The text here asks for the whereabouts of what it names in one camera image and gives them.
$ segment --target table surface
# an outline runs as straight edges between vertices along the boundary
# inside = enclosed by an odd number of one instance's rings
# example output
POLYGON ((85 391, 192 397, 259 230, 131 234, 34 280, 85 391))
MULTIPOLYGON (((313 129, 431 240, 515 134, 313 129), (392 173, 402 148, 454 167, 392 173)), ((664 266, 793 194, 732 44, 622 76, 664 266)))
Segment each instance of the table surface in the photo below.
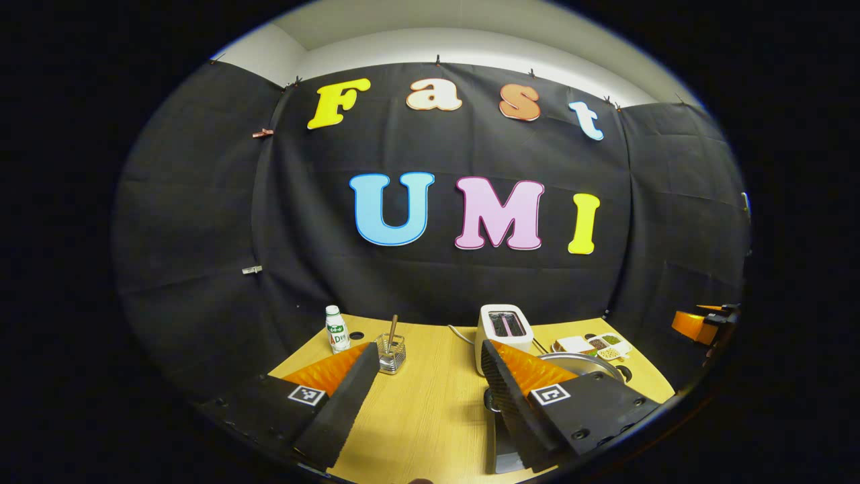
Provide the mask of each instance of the table surface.
MULTIPOLYGON (((350 332, 365 334, 353 344, 373 341, 391 326, 390 321, 347 314, 343 319, 350 332)), ((329 338, 321 326, 315 337, 269 375, 282 378, 331 356, 329 338)), ((600 318, 531 328, 547 350, 559 338, 617 333, 600 318)), ((476 326, 457 329, 475 339, 476 326)), ((488 385, 475 368, 473 345, 447 326, 398 322, 395 333, 405 338, 406 362, 396 375, 377 375, 337 463, 329 469, 331 474, 359 483, 391 484, 417 478, 437 483, 507 484, 542 474, 530 469, 488 474, 491 420, 483 405, 488 385)), ((542 353, 531 346, 531 354, 542 353)), ((630 368, 633 379, 628 385, 648 398, 663 403, 674 394, 666 378, 635 347, 623 361, 612 363, 630 368)))

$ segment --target white wall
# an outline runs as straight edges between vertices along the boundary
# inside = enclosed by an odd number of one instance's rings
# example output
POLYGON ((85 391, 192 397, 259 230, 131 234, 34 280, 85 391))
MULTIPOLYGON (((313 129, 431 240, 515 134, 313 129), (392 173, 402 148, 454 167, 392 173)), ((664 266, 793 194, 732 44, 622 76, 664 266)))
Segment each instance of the white wall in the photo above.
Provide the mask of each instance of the white wall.
POLYGON ((407 28, 342 40, 307 52, 301 78, 366 65, 441 61, 528 72, 621 106, 657 102, 629 81, 592 62, 554 47, 510 35, 461 28, 407 28))
POLYGON ((279 86, 286 86, 295 81, 296 76, 304 77, 298 66, 307 53, 280 27, 267 23, 222 48, 212 59, 223 54, 219 62, 237 65, 279 86))

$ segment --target toaster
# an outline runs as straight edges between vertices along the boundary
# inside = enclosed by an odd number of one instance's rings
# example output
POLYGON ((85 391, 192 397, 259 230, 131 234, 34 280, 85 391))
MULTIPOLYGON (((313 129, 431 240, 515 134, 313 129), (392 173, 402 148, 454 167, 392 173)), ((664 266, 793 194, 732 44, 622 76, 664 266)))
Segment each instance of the toaster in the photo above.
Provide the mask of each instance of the toaster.
POLYGON ((513 304, 485 304, 478 316, 478 330, 475 334, 475 367, 481 370, 481 348, 484 339, 494 339, 500 343, 526 351, 531 348, 535 338, 523 312, 513 304))

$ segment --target metal mesh cup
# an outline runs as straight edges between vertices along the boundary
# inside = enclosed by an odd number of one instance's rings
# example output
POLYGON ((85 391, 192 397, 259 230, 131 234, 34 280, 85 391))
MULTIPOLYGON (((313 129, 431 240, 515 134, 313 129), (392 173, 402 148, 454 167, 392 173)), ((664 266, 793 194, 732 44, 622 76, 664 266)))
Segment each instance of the metal mesh cup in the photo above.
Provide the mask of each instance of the metal mesh cup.
POLYGON ((391 347, 388 347, 388 335, 384 332, 376 338, 379 352, 379 371, 394 375, 406 362, 406 340, 403 336, 394 335, 391 347))

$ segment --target white bottle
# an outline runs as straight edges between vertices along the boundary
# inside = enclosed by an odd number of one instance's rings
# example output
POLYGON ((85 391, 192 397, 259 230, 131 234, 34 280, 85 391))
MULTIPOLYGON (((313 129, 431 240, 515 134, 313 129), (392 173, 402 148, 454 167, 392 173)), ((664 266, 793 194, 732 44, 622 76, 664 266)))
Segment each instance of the white bottle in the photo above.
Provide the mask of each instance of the white bottle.
POLYGON ((337 306, 326 306, 325 326, 329 330, 331 350, 335 354, 348 350, 350 347, 349 330, 347 329, 347 322, 343 320, 341 310, 337 306))

